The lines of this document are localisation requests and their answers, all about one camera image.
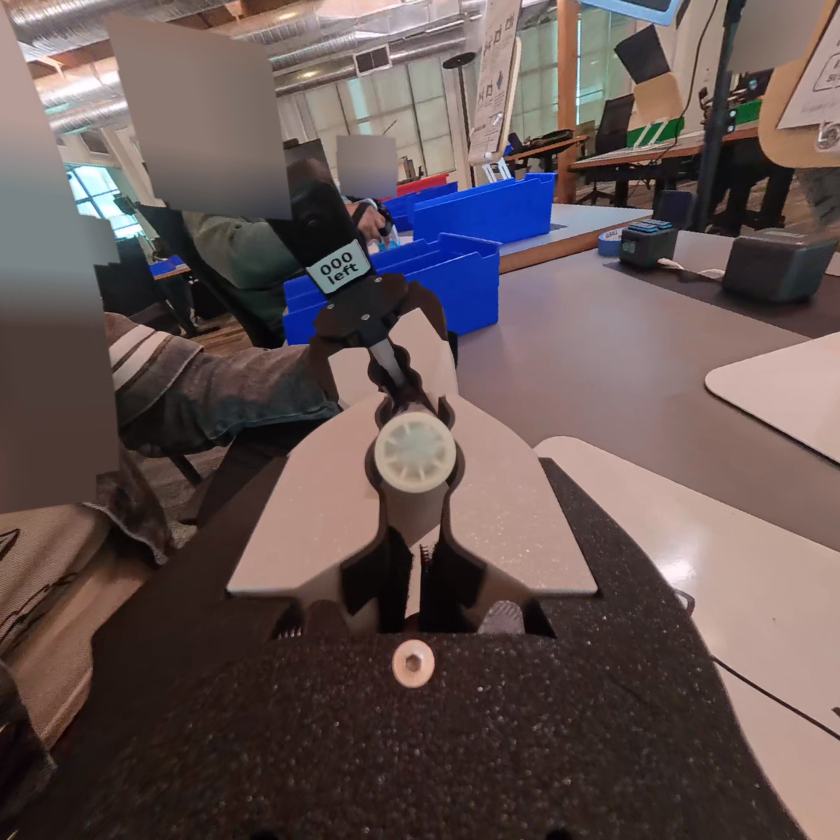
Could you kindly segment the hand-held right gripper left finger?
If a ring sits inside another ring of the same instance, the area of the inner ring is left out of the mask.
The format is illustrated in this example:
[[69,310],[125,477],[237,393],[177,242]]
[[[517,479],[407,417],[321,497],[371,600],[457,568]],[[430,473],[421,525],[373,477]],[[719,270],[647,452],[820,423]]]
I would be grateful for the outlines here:
[[287,457],[227,582],[235,597],[339,606],[347,621],[402,621],[412,554],[386,520],[369,453],[388,398],[365,398]]

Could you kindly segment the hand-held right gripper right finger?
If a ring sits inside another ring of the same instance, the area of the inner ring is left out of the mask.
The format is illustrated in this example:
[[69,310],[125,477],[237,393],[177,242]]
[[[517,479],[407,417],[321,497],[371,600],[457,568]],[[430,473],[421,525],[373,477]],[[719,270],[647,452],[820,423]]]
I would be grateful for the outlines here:
[[442,401],[457,447],[429,587],[456,617],[499,601],[591,597],[597,583],[533,447],[468,401]]

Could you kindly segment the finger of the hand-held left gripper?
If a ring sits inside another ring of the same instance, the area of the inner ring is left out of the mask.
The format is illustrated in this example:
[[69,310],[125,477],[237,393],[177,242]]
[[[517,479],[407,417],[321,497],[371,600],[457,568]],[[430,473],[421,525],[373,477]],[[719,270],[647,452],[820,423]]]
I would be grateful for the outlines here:
[[370,348],[343,347],[331,352],[328,366],[339,405],[343,410],[348,410],[370,397],[380,396],[377,422],[384,423],[396,414],[398,404],[385,389],[382,370],[372,360]]
[[423,310],[402,315],[394,327],[394,349],[415,391],[432,412],[441,399],[459,394],[455,357]]

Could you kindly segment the black whiteboard marker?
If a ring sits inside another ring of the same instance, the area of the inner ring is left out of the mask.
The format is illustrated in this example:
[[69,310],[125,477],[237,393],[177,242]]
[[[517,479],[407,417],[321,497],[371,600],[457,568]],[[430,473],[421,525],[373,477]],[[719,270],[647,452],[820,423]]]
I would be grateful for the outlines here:
[[381,428],[374,441],[373,459],[385,485],[422,495],[448,482],[456,467],[456,441],[434,414],[410,406]]

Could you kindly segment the white whiteboard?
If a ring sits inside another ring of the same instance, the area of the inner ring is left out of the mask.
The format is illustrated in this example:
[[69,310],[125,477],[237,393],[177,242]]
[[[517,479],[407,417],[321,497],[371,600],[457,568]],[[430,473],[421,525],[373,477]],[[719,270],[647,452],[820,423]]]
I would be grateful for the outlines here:
[[839,838],[838,552],[573,437],[537,446],[682,599],[773,788]]

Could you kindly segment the person's left forearm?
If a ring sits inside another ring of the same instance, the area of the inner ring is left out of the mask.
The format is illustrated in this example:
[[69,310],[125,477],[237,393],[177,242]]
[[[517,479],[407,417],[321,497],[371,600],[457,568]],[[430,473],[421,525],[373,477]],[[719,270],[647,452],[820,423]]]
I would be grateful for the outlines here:
[[194,455],[243,431],[322,421],[338,404],[301,346],[216,355],[190,339],[104,313],[119,437],[148,457]]

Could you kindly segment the blue plastic bin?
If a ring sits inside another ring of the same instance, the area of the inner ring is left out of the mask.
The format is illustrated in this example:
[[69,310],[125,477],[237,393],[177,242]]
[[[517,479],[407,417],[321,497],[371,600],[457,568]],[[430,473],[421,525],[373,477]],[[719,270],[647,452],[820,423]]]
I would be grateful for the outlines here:
[[441,234],[507,245],[550,231],[556,174],[537,172],[459,191],[431,187],[384,203],[400,233],[432,241]]
[[[489,327],[499,319],[501,243],[456,234],[418,240],[371,256],[378,272],[403,274],[440,300],[448,330],[458,336]],[[284,285],[287,310],[283,329],[289,345],[302,345],[314,335],[314,319],[327,305],[316,283],[302,274]]]

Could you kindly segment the black box with blue top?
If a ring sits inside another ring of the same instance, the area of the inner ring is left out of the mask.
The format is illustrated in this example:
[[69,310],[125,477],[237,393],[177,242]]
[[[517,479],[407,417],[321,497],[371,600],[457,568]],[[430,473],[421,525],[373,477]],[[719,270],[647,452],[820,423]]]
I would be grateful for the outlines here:
[[619,245],[621,263],[639,269],[655,267],[662,259],[672,259],[679,229],[665,220],[649,219],[627,225]]

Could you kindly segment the white hanging sign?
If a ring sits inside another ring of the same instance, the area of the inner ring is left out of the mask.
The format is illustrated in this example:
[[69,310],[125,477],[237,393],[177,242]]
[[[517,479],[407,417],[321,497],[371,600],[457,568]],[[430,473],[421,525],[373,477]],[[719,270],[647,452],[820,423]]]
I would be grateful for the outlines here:
[[476,107],[468,163],[499,161],[508,146],[512,103],[521,62],[518,36],[521,1],[489,1],[481,19]]

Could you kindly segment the white table sign stand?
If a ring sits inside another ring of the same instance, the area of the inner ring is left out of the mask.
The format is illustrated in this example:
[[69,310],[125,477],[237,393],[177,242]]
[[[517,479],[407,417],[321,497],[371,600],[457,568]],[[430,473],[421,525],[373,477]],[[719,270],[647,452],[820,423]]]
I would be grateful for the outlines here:
[[[817,173],[817,214],[838,213],[838,2],[823,2],[799,58],[778,66],[763,98],[759,141],[770,159]],[[710,371],[708,391],[839,462],[839,333]]]

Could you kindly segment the black boxy object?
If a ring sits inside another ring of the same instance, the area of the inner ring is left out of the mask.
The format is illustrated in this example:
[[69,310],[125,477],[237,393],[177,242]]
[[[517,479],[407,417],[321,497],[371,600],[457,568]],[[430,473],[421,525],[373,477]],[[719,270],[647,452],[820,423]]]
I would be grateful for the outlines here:
[[811,299],[822,285],[838,237],[765,228],[734,239],[721,288],[775,305]]

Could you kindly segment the black vertical pole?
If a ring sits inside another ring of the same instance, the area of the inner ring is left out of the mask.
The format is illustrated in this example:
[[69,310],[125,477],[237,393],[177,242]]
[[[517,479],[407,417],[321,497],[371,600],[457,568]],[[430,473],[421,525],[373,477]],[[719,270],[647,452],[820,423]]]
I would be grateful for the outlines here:
[[728,96],[732,79],[729,62],[745,4],[745,1],[727,1],[723,18],[717,74],[700,155],[694,214],[689,226],[689,230],[693,232],[706,231],[712,210],[713,186],[727,125]]

